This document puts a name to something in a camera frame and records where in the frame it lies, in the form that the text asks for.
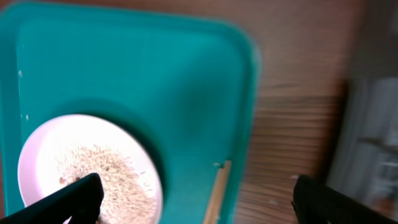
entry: green plastic tray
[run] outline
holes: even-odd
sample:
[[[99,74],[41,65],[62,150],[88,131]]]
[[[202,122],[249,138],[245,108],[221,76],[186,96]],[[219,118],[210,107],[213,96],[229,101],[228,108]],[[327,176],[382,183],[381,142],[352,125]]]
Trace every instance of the green plastic tray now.
[[[217,166],[232,160],[219,223],[231,223],[259,57],[223,22],[24,3],[0,17],[0,143],[6,215],[24,207],[22,145],[42,123],[91,114],[134,135],[164,189],[161,223],[201,223]]]

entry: wooden stick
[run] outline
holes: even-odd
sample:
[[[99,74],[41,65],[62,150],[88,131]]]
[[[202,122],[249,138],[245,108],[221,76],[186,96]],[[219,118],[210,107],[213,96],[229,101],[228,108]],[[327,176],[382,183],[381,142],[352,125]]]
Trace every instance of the wooden stick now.
[[[231,165],[231,161],[225,161],[224,167],[218,169],[202,224],[215,224],[219,219]]]

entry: wooden table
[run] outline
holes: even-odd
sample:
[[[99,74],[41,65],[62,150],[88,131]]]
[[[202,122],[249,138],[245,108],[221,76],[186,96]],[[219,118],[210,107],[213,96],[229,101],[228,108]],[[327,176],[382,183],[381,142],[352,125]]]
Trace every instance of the wooden table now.
[[[235,220],[295,222],[295,178],[319,175],[329,155],[362,0],[64,1],[214,17],[246,29],[264,73]]]

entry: white plate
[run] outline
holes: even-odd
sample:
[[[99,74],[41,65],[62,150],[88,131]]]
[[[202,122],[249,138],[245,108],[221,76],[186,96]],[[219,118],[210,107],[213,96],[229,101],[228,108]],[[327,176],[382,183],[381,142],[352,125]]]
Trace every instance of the white plate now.
[[[32,205],[62,188],[60,177],[47,155],[54,147],[76,140],[87,144],[105,144],[112,149],[129,149],[124,153],[134,158],[132,168],[138,174],[146,174],[143,178],[140,176],[139,181],[144,181],[152,189],[151,197],[156,200],[152,223],[158,223],[163,206],[162,186],[155,165],[144,148],[115,124],[82,114],[51,119],[39,126],[25,142],[18,162],[19,191],[25,206]]]

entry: white spot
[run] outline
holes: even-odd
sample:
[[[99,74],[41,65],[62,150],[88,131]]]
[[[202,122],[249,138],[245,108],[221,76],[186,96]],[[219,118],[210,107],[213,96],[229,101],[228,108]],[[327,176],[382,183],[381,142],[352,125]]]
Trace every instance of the white spot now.
[[[270,205],[278,205],[278,202],[271,199],[271,200],[268,200],[268,204],[270,204]]]

